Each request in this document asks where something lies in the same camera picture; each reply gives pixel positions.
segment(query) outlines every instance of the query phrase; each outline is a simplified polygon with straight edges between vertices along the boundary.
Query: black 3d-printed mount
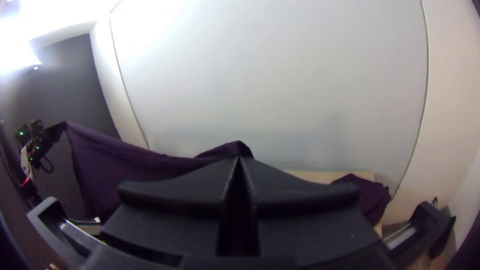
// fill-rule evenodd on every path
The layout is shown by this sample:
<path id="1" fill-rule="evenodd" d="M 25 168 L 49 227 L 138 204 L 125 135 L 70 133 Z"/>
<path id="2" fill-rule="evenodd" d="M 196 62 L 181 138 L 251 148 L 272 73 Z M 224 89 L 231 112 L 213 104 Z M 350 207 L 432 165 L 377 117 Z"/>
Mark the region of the black 3d-printed mount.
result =
<path id="1" fill-rule="evenodd" d="M 390 255 L 356 209 L 358 192 L 232 157 L 170 180 L 122 183 L 122 204 L 101 229 L 106 244 L 78 230 L 54 198 L 28 217 L 74 269 L 383 270 L 412 259 L 406 246 Z M 438 224 L 434 215 L 422 220 Z"/>

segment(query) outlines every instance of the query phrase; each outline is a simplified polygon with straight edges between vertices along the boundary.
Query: purple cloth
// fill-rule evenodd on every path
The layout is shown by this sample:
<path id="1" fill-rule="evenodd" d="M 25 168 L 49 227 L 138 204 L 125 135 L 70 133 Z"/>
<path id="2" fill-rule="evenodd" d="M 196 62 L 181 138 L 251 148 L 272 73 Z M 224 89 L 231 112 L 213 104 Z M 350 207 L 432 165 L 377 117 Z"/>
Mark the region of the purple cloth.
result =
<path id="1" fill-rule="evenodd" d="M 353 183 L 357 185 L 360 189 L 360 197 L 356 206 L 370 224 L 376 225 L 380 222 L 387 205 L 392 199 L 388 186 L 362 179 L 352 173 L 335 180 L 332 184 L 334 185 L 335 183 Z"/>
<path id="2" fill-rule="evenodd" d="M 186 158 L 152 152 L 73 122 L 63 122 L 48 130 L 56 140 L 63 130 L 66 131 L 85 211 L 89 217 L 100 217 L 102 221 L 106 221 L 120 204 L 117 186 L 125 180 L 166 180 L 226 157 L 253 157 L 250 148 L 241 141 Z"/>

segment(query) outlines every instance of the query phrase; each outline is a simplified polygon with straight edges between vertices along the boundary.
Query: bright light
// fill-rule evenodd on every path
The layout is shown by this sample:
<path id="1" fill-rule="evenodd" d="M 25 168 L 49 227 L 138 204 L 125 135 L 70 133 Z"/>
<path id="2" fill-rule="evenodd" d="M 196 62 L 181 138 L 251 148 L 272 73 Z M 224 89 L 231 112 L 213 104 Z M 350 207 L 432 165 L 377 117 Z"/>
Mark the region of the bright light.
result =
<path id="1" fill-rule="evenodd" d="M 21 17 L 0 19 L 0 37 L 0 74 L 42 64 L 30 48 L 25 22 Z"/>

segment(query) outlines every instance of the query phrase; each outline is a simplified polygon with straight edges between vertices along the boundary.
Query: white wall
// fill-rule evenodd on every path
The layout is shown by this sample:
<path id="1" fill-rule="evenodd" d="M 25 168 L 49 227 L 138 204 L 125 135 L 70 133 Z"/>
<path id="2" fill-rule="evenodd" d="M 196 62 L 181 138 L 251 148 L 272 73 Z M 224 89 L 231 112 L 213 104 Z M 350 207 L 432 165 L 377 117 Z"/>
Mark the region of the white wall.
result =
<path id="1" fill-rule="evenodd" d="M 90 40 L 98 79 L 118 134 L 126 143 L 148 148 L 122 82 L 108 17 L 98 20 Z"/>
<path id="2" fill-rule="evenodd" d="M 480 210 L 480 151 L 477 152 L 470 170 L 448 204 L 452 215 L 456 216 L 455 243 L 460 248 Z"/>
<path id="3" fill-rule="evenodd" d="M 125 0 L 111 22 L 152 150 L 242 140 L 279 168 L 400 182 L 426 90 L 418 0 Z"/>
<path id="4" fill-rule="evenodd" d="M 440 207 L 447 206 L 464 179 L 472 181 L 467 173 L 480 142 L 479 15 L 471 0 L 424 0 L 423 6 L 429 63 L 425 110 L 410 165 L 384 224 L 407 220 L 419 203 L 435 196 Z M 475 200 L 465 198 L 469 204 Z M 458 215 L 458 224 L 465 222 L 464 214 Z"/>

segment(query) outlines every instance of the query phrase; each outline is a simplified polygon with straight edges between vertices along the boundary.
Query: black cable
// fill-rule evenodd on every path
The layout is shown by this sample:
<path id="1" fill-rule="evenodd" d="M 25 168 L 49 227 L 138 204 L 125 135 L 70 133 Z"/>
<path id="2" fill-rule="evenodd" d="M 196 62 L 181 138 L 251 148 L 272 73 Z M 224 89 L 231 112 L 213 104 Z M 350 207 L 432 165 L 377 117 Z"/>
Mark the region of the black cable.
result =
<path id="1" fill-rule="evenodd" d="M 44 172 L 46 172 L 47 174 L 51 174 L 54 172 L 54 165 L 52 164 L 52 162 L 46 157 L 44 156 L 43 157 L 46 162 L 50 165 L 50 170 L 47 170 L 44 165 L 39 161 L 38 164 L 40 164 L 40 167 L 43 169 Z"/>

